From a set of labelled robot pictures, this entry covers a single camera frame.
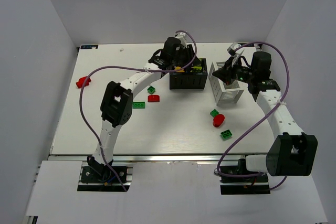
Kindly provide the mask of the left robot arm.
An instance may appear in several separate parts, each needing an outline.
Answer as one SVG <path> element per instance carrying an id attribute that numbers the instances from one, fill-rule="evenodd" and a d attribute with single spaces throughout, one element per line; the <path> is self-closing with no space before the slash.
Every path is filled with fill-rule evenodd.
<path id="1" fill-rule="evenodd" d="M 91 170 L 101 182 L 108 181 L 118 173 L 112 168 L 113 151 L 121 127 L 132 115 L 133 99 L 147 86 L 163 78 L 167 73 L 173 73 L 175 67 L 183 69 L 196 59 L 196 47 L 186 42 L 186 32 L 178 31 L 174 37 L 169 37 L 162 49 L 157 50 L 142 68 L 121 82 L 108 83 L 100 106 L 101 132 L 97 134 L 89 129 L 97 138 L 97 147 L 92 156 L 87 157 Z"/>

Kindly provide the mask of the orange rounded lego brick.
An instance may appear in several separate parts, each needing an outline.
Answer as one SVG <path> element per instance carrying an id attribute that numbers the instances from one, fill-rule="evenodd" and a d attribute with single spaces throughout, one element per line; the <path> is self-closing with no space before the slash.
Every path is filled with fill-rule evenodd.
<path id="1" fill-rule="evenodd" d="M 181 67 L 178 67 L 178 66 L 176 66 L 174 68 L 174 70 L 175 70 L 175 73 L 184 73 L 184 69 L 182 69 Z"/>

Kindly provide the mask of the red rounded lego brick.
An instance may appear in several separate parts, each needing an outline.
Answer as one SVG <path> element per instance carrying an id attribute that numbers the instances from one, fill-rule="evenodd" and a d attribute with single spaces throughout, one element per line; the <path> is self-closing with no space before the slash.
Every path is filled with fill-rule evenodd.
<path id="1" fill-rule="evenodd" d="M 148 95 L 148 103 L 160 102 L 160 96 L 157 94 Z"/>

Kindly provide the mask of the red arch lego brick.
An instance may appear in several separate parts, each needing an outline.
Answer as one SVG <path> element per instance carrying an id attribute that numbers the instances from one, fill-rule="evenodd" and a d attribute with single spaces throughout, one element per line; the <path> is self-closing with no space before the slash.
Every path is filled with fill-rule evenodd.
<path id="1" fill-rule="evenodd" d="M 78 81 L 76 82 L 76 87 L 78 89 L 81 89 L 82 87 L 88 86 L 91 82 L 91 79 L 87 76 L 85 77 L 81 77 L 78 79 Z"/>

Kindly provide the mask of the red round lego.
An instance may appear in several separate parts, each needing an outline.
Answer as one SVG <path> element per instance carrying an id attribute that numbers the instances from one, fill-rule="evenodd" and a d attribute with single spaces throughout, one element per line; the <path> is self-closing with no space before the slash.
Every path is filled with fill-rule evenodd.
<path id="1" fill-rule="evenodd" d="M 213 126 L 220 127 L 225 121 L 225 116 L 223 114 L 218 114 L 213 118 Z"/>

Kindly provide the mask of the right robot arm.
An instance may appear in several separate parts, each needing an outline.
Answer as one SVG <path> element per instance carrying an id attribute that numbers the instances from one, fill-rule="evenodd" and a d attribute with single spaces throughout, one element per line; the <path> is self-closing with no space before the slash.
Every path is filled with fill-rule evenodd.
<path id="1" fill-rule="evenodd" d="M 257 51 L 251 64 L 244 67 L 238 56 L 231 56 L 212 73 L 213 77 L 230 85 L 241 81 L 264 112 L 274 135 L 266 155 L 248 155 L 245 166 L 249 174 L 268 173 L 271 176 L 308 176 L 311 174 L 318 141 L 298 126 L 282 99 L 278 83 L 270 78 L 271 55 Z"/>

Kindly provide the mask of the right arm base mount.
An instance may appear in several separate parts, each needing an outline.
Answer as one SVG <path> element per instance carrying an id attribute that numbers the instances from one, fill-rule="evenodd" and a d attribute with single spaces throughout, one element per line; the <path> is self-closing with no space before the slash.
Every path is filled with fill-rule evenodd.
<path id="1" fill-rule="evenodd" d="M 240 158 L 235 165 L 222 165 L 220 172 L 229 175 L 256 175 L 257 172 L 250 172 L 246 168 L 246 161 Z M 268 176 L 254 177 L 226 177 L 214 171 L 215 175 L 220 176 L 221 195 L 265 195 L 270 194 Z"/>

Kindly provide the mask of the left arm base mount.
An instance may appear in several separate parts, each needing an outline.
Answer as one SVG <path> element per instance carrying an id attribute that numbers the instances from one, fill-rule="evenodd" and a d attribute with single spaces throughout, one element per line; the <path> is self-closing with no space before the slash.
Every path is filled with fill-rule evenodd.
<path id="1" fill-rule="evenodd" d="M 80 171 L 77 191 L 83 192 L 108 192 L 125 193 L 130 188 L 132 182 L 133 168 L 127 166 L 113 166 L 121 182 L 119 182 L 115 173 L 110 169 L 103 176 L 98 175 L 88 165 L 83 165 Z"/>

